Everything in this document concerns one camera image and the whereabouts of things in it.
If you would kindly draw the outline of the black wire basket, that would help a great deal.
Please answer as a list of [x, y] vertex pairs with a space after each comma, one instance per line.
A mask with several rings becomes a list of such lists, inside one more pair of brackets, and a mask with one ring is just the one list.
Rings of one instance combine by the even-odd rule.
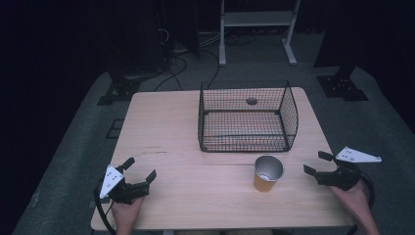
[[[257, 104], [248, 105], [248, 98]], [[288, 152], [299, 112], [288, 81], [204, 82], [200, 87], [198, 141], [203, 152]]]

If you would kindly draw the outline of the white metal stand frame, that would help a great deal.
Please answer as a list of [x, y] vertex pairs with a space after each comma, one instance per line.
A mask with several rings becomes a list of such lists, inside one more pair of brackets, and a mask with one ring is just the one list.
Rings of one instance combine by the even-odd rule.
[[296, 0], [294, 8], [289, 11], [271, 12], [226, 12], [225, 0], [220, 4], [219, 25], [219, 58], [221, 67], [226, 65], [225, 29], [230, 27], [255, 27], [255, 26], [286, 26], [288, 32], [282, 39], [282, 45], [288, 58], [289, 64], [295, 66], [298, 62], [291, 47], [297, 17], [300, 9], [300, 1]]

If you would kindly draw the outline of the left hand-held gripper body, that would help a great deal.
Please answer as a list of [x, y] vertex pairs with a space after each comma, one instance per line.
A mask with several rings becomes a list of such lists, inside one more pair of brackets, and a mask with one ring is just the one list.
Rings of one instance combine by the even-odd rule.
[[150, 193], [151, 175], [140, 183], [131, 184], [125, 181], [123, 172], [129, 165], [113, 167], [109, 165], [104, 175], [103, 184], [99, 191], [99, 198], [109, 197], [116, 203], [131, 205], [135, 199], [147, 196]]

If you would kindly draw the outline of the black stand base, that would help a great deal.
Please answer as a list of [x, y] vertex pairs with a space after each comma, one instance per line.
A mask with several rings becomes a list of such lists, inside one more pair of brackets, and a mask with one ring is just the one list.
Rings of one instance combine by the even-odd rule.
[[335, 74], [318, 75], [317, 80], [328, 98], [343, 98], [345, 101], [368, 101], [365, 93], [351, 80], [354, 66], [342, 65]]
[[100, 97], [98, 106], [110, 106], [114, 102], [128, 102], [138, 92], [141, 83], [155, 78], [161, 74], [160, 71], [115, 71], [109, 70], [108, 75], [111, 83], [106, 93]]

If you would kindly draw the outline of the person's left hand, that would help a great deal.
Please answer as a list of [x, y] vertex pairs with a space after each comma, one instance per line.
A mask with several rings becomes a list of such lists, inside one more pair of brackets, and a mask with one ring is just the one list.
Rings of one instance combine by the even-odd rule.
[[115, 220], [116, 235], [132, 235], [145, 198], [134, 199], [131, 205], [113, 203], [112, 214]]

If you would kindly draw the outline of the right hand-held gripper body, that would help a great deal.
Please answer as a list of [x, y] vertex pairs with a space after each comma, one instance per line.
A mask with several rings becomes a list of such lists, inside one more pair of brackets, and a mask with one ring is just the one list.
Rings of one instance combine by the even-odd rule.
[[314, 178], [319, 185], [335, 186], [344, 191], [352, 188], [359, 180], [362, 180], [369, 187], [372, 187], [373, 183], [370, 178], [364, 175], [363, 171], [358, 167], [358, 164], [377, 164], [381, 161], [381, 157], [344, 147], [339, 153], [333, 156], [332, 162], [335, 163], [337, 168], [331, 172], [316, 171], [316, 177]]

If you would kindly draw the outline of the orange paper cup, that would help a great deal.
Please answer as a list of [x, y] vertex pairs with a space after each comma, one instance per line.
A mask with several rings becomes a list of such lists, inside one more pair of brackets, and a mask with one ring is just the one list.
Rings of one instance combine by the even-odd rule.
[[282, 162], [273, 156], [261, 156], [254, 163], [254, 187], [259, 192], [269, 192], [284, 175]]

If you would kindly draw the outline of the person's right hand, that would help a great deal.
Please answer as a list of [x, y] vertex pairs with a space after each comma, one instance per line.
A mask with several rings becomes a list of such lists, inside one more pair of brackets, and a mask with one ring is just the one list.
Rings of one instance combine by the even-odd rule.
[[366, 188], [361, 180], [347, 191], [335, 186], [329, 186], [329, 189], [357, 222], [365, 223], [373, 219], [369, 209]]

